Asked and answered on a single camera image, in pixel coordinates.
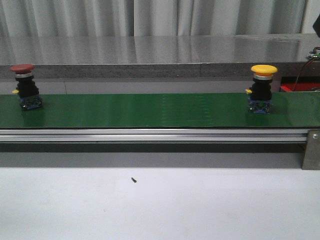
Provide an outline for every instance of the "yellow push button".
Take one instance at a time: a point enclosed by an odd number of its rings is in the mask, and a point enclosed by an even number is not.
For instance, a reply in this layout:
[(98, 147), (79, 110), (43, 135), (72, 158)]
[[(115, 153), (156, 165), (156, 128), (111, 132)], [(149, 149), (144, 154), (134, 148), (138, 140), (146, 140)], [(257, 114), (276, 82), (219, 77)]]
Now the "yellow push button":
[(278, 69), (271, 65), (254, 65), (251, 67), (251, 71), (258, 76), (271, 76), (272, 74), (278, 72)]

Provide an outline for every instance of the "red push button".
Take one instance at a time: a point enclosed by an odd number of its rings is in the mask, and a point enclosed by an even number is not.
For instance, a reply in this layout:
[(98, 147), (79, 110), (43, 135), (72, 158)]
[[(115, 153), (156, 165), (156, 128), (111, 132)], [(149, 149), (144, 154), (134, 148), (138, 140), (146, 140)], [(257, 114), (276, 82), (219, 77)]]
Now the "red push button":
[(15, 74), (28, 74), (31, 73), (31, 70), (34, 68), (35, 66), (32, 64), (20, 64), (10, 67), (10, 71), (15, 72)]

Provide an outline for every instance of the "cable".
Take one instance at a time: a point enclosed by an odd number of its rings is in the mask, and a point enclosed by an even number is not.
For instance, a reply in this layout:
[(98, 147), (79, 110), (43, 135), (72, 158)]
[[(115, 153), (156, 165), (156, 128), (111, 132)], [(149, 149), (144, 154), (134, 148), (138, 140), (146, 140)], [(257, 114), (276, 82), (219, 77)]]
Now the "cable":
[(303, 65), (303, 67), (301, 68), (301, 70), (299, 71), (299, 73), (298, 73), (298, 75), (296, 76), (296, 79), (295, 79), (295, 83), (294, 83), (294, 88), (293, 88), (293, 92), (296, 90), (296, 87), (297, 87), (297, 83), (298, 83), (298, 80), (299, 80), (299, 77), (300, 77), (300, 74), (302, 73), (302, 71), (307, 67), (307, 66), (309, 66), (314, 60), (316, 60), (317, 58), (316, 57), (313, 57), (313, 58), (311, 58), (309, 61), (307, 61), (304, 65)]

